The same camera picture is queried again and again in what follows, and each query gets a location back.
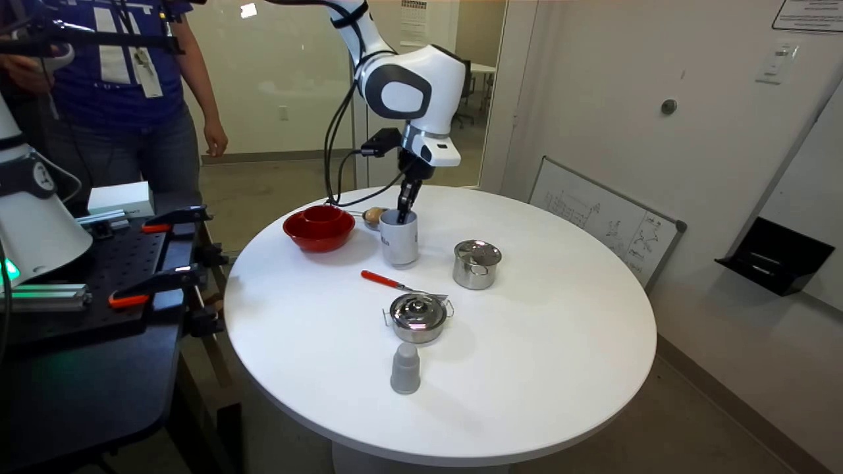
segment white cup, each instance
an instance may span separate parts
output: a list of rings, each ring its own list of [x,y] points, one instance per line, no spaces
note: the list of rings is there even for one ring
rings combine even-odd
[[[404,221],[398,221],[398,210],[389,207],[379,216],[379,250],[389,266],[407,266],[418,258],[418,216],[404,212]]]

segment small metal container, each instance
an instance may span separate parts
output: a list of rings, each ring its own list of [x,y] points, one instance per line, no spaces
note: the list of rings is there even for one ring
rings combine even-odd
[[[452,281],[469,290],[493,287],[499,258],[495,244],[462,239],[452,248]]]
[[[386,323],[403,341],[423,345],[443,335],[447,320],[447,299],[426,293],[404,293],[393,299]]]

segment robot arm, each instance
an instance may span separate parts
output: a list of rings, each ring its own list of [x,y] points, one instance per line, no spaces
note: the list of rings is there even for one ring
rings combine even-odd
[[[431,169],[452,169],[460,154],[451,141],[451,120],[465,87],[469,63],[426,44],[398,54],[379,33],[365,0],[269,0],[282,5],[327,5],[340,31],[357,91],[376,116],[403,119],[399,216],[407,212]]]

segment whiteboard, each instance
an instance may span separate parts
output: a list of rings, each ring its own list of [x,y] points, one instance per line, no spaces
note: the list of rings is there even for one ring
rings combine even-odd
[[[647,290],[684,232],[665,219],[549,157],[541,157],[530,202],[544,207],[610,248]]]
[[[834,252],[819,266],[805,294],[843,310],[843,82],[815,112],[784,174],[760,204],[763,219],[776,221]]]

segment green light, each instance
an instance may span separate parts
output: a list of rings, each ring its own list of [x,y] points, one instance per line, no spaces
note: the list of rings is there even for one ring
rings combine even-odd
[[[7,271],[7,281],[9,283],[17,281],[20,279],[17,266],[9,258],[4,258],[1,262],[4,262],[4,271]]]

